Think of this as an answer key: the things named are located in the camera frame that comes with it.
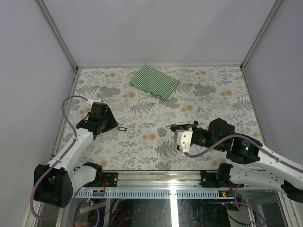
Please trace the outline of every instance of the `patterned mat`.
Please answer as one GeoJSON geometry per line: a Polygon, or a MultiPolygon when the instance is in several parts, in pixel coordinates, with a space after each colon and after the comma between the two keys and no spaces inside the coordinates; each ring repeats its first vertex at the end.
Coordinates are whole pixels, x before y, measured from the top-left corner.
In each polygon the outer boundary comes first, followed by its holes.
{"type": "MultiPolygon", "coordinates": [[[[167,101],[149,96],[130,85],[139,68],[82,69],[77,95],[101,98],[109,105],[120,126],[99,135],[78,161],[99,163],[104,169],[122,170],[201,170],[217,169],[226,154],[211,151],[205,156],[183,157],[173,142],[170,124],[192,123],[207,128],[221,117],[236,127],[236,132],[261,140],[243,76],[238,67],[157,68],[181,81],[167,101]]],[[[74,99],[69,118],[75,125],[90,108],[74,99]]],[[[64,131],[62,146],[71,138],[64,131]]],[[[192,154],[205,148],[192,146],[192,154]]]]}

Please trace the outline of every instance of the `striped towel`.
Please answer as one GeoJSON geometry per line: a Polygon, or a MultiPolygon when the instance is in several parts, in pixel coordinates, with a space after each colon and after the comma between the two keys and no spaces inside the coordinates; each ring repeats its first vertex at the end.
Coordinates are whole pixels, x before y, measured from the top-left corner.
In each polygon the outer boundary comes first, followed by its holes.
{"type": "Polygon", "coordinates": [[[168,99],[180,81],[159,72],[148,65],[144,65],[131,80],[131,85],[150,93],[150,96],[168,99]]]}

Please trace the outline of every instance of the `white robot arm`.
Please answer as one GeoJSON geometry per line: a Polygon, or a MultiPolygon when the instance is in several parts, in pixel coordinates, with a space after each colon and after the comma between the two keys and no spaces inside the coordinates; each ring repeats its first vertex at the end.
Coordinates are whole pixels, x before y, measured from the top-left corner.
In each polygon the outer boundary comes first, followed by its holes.
{"type": "Polygon", "coordinates": [[[76,126],[77,138],[71,138],[48,164],[36,167],[34,185],[51,166],[57,163],[38,185],[34,200],[64,208],[79,188],[102,185],[102,166],[85,163],[79,169],[73,168],[87,146],[99,134],[113,129],[118,123],[108,105],[104,103],[94,102],[87,117],[76,126]]]}
{"type": "Polygon", "coordinates": [[[182,155],[198,157],[210,149],[227,151],[226,158],[238,164],[250,164],[265,171],[238,168],[220,164],[216,180],[223,185],[244,183],[273,189],[287,194],[288,198],[303,203],[303,165],[273,152],[260,141],[234,132],[234,126],[218,118],[209,124],[209,130],[194,124],[167,126],[175,132],[175,143],[182,155]],[[197,155],[189,154],[196,144],[208,149],[197,155]]]}

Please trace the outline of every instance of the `metal corner post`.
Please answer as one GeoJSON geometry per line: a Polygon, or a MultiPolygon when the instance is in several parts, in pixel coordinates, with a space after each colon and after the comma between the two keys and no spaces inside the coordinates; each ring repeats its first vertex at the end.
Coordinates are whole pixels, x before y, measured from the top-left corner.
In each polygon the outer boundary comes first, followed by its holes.
{"type": "Polygon", "coordinates": [[[255,38],[252,46],[250,47],[250,50],[248,51],[247,55],[245,56],[245,58],[244,58],[244,60],[243,60],[243,62],[241,64],[241,68],[242,69],[244,69],[247,66],[247,64],[248,64],[250,58],[252,57],[252,55],[253,55],[256,47],[258,46],[260,40],[262,39],[262,37],[263,37],[264,33],[266,32],[266,30],[267,30],[267,28],[268,28],[268,26],[269,26],[272,18],[274,17],[274,15],[276,14],[276,12],[278,11],[278,9],[279,9],[279,7],[280,7],[280,5],[281,5],[282,2],[283,2],[283,0],[276,0],[275,1],[273,7],[271,8],[268,16],[266,17],[266,19],[265,19],[265,21],[264,21],[264,23],[262,25],[262,27],[261,27],[261,29],[260,29],[257,37],[255,38]]]}
{"type": "Polygon", "coordinates": [[[51,31],[53,32],[55,38],[57,39],[63,53],[65,54],[65,56],[67,57],[68,61],[71,64],[71,67],[74,69],[74,71],[77,71],[78,69],[78,65],[75,62],[73,56],[71,55],[69,49],[67,48],[65,41],[63,40],[55,22],[53,21],[53,18],[51,16],[51,14],[49,13],[45,3],[43,0],[36,0],[38,7],[40,8],[43,16],[45,17],[51,31]]]}

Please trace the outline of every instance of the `gray wall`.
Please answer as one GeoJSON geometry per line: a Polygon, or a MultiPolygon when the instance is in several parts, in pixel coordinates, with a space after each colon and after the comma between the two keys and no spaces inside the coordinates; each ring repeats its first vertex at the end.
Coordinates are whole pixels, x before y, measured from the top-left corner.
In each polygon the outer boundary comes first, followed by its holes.
{"type": "MultiPolygon", "coordinates": [[[[303,1],[285,0],[246,74],[270,147],[303,164],[303,1]]],[[[303,204],[298,205],[301,218],[303,204]]]]}
{"type": "Polygon", "coordinates": [[[275,0],[45,0],[79,65],[240,65],[275,0]]]}
{"type": "Polygon", "coordinates": [[[20,226],[72,69],[34,0],[0,1],[0,225],[20,226]]]}

